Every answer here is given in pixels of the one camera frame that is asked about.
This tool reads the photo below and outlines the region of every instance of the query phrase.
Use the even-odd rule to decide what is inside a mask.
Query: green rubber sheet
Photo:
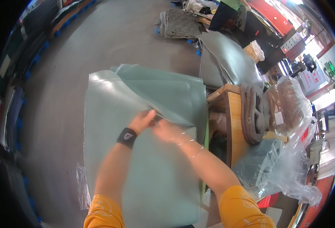
[[[160,118],[180,125],[193,138],[202,135],[204,141],[207,104],[201,79],[138,65],[122,65],[117,74],[104,70],[89,75],[84,159],[91,194],[103,158],[142,110],[153,108]],[[122,204],[126,227],[193,224],[199,218],[198,178],[177,146],[147,129],[135,141]]]

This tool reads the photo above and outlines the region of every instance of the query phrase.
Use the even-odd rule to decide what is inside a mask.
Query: black wristband
[[[117,143],[121,143],[126,147],[132,149],[133,144],[137,138],[137,134],[134,130],[125,128],[123,129],[122,133],[119,135],[117,139]]]

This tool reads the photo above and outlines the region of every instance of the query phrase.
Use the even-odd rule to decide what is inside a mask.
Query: factory floor
[[[155,33],[160,12],[173,8],[168,0],[97,0],[50,42],[32,70],[24,86],[21,165],[45,227],[82,227],[87,215],[79,209],[76,165],[84,165],[89,73],[128,63],[199,75],[192,44]]]

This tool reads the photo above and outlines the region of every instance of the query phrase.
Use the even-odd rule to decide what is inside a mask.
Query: orange sleeve
[[[110,198],[94,195],[84,228],[124,228],[122,210]]]
[[[261,213],[256,202],[248,196],[242,186],[227,189],[219,200],[219,213],[225,228],[271,228],[274,221]]]

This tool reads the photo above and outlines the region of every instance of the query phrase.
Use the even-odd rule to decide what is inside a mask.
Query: hand
[[[245,8],[246,8],[247,12],[251,12],[252,11],[251,6],[249,6],[249,5],[245,6]]]
[[[150,112],[147,110],[142,111],[138,113],[128,128],[134,130],[137,136],[139,136],[147,127],[154,125],[153,118],[155,115],[155,110],[151,110]]]
[[[183,134],[184,131],[181,130],[181,128],[168,122],[165,119],[160,120],[158,122],[158,125],[156,125],[153,130],[156,136],[165,142],[179,144],[183,142],[188,142],[192,139],[189,135]]]

